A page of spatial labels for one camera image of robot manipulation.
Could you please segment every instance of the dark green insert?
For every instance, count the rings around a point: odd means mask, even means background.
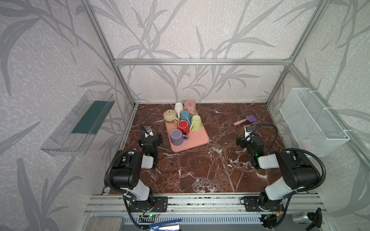
[[[91,134],[96,135],[106,116],[101,116],[99,118],[99,115],[102,113],[107,103],[108,101],[94,101],[84,116],[80,119],[76,127],[73,129],[72,133],[88,134],[90,132]],[[110,111],[112,106],[113,104],[109,103],[109,110],[106,110],[107,113]]]

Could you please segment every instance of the marble tabletop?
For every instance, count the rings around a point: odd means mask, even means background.
[[[142,169],[140,175],[141,181],[154,193],[259,192],[281,177],[279,169],[253,168],[246,149],[235,145],[236,135],[244,135],[243,126],[256,128],[273,123],[264,103],[197,103],[209,143],[178,153],[171,150],[163,120],[163,112],[173,107],[174,104],[140,104],[125,144],[125,149],[139,149],[141,123],[151,126],[154,133],[162,133],[157,167]],[[254,115],[258,122],[233,126],[246,115]],[[263,127],[256,133],[263,137],[267,152],[275,135],[274,128]],[[278,136],[272,150],[282,148]]]

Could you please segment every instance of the clear plastic shelf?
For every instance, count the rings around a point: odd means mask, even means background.
[[[112,93],[87,90],[41,150],[52,156],[85,155],[114,102]]]

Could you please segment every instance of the beige teapot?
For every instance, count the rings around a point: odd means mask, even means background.
[[[173,109],[169,109],[169,110],[166,110],[165,112],[163,112],[163,118],[168,123],[173,123],[173,122],[177,123],[177,122],[180,121],[180,119],[177,118],[177,116],[176,116],[175,110],[173,110]]]

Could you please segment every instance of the leaf pattern wallpaper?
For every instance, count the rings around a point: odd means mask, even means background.
[[[295,61],[296,67],[341,118],[370,147],[370,1],[331,1]],[[285,144],[294,137],[279,112],[292,87],[288,75],[269,105]],[[348,144],[322,157],[327,179],[317,189],[339,231],[368,230],[370,171]]]
[[[0,230],[75,230],[132,106],[79,1],[0,1],[0,15]],[[87,89],[116,99],[89,151],[41,151]]]
[[[124,59],[288,58],[318,2],[91,0],[113,56]],[[137,102],[265,102],[279,70],[120,66]]]

